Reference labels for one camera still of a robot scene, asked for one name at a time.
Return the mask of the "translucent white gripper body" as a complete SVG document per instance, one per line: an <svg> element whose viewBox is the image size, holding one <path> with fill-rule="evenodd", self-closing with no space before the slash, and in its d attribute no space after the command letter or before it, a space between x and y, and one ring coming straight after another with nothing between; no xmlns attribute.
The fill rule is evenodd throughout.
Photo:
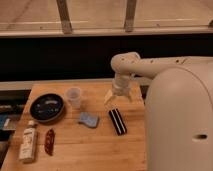
<svg viewBox="0 0 213 171"><path fill-rule="evenodd" d="M112 82L112 92L117 96L128 97L130 95L130 77L116 74Z"/></svg>

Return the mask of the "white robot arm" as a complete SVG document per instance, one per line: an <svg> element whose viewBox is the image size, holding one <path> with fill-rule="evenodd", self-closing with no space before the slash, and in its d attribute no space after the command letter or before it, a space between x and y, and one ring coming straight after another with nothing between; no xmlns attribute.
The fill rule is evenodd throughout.
<svg viewBox="0 0 213 171"><path fill-rule="evenodd" d="M149 78L145 99L148 171L213 171L213 56L111 59L109 103L130 98L130 80Z"/></svg>

